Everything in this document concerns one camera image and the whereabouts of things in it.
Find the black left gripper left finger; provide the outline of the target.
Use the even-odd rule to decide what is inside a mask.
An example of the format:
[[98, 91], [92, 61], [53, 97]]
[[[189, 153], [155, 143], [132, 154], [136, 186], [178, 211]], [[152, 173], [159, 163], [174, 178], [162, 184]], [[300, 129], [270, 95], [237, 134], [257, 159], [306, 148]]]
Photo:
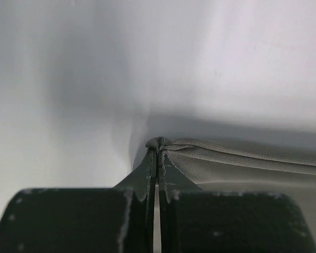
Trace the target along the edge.
[[152, 252], [157, 154], [112, 188], [27, 188], [0, 220], [0, 252]]

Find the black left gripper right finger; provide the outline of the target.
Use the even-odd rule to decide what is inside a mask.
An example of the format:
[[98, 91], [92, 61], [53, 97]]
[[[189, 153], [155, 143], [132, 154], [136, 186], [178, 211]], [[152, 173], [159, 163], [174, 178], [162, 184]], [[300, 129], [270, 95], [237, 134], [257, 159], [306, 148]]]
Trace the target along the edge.
[[316, 252], [296, 203], [273, 192], [204, 191], [159, 152], [163, 252]]

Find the dark grey t shirt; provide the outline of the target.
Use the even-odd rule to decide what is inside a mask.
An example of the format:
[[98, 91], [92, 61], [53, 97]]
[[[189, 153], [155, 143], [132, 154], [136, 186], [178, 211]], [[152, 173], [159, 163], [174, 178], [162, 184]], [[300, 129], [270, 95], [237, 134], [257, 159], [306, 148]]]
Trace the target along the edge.
[[267, 191], [291, 197], [316, 242], [316, 151], [257, 142], [152, 138], [171, 165], [204, 190]]

